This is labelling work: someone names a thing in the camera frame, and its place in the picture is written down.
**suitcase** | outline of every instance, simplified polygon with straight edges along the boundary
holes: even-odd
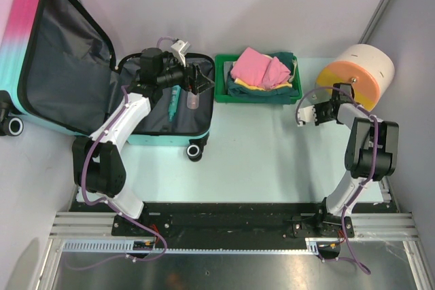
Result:
[[[139,56],[117,65],[110,38],[78,0],[14,0],[0,46],[0,135],[18,136],[21,118],[65,134],[91,134],[120,104],[120,86],[135,78]],[[214,80],[213,59],[189,53],[186,60]],[[171,89],[164,90],[128,142],[195,145],[202,153],[213,90],[200,95],[196,110],[187,108],[182,90],[171,123],[170,99]]]

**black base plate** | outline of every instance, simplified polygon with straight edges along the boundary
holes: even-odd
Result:
[[[316,223],[315,219],[307,217],[294,217],[293,220],[289,233],[295,238],[337,238],[341,230],[341,224]],[[345,226],[347,237],[353,238],[355,232],[350,217],[345,217]]]

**round container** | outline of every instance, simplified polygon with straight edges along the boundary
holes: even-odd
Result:
[[[326,66],[317,77],[319,86],[350,83],[355,100],[372,110],[391,84],[394,64],[379,49],[368,44],[355,44]]]

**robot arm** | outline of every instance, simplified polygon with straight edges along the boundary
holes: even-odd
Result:
[[[347,171],[336,189],[324,200],[322,210],[324,215],[339,217],[344,209],[346,215],[351,214],[356,199],[367,183],[380,181],[394,172],[399,127],[395,122],[381,121],[373,115],[370,119],[369,112],[362,106],[355,105],[354,101],[345,95],[351,94],[354,97],[350,84],[335,84],[334,87],[336,89],[332,91],[329,101],[298,111],[298,125],[303,126],[308,122],[319,125],[334,120],[337,124],[344,124],[351,130],[345,152]],[[377,139],[375,139],[373,119],[377,122]],[[373,158],[374,146],[377,146],[375,159]],[[373,176],[368,179],[373,163],[375,164]]]
[[[187,92],[200,94],[214,85],[199,66],[186,64],[188,46],[178,40],[172,47],[175,54],[158,48],[142,51],[139,79],[123,87],[124,100],[119,107],[98,130],[89,137],[77,137],[73,143],[75,183],[88,192],[101,194],[133,219],[141,215],[143,202],[125,185],[120,152],[127,138],[160,100],[163,89],[180,85]]]

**metal table surface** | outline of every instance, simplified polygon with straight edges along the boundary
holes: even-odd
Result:
[[[313,255],[168,254],[157,261],[115,259],[82,272],[113,254],[63,253],[53,289],[417,289],[402,242],[353,243],[367,276],[347,262],[322,263]],[[341,257],[349,256],[343,246]]]

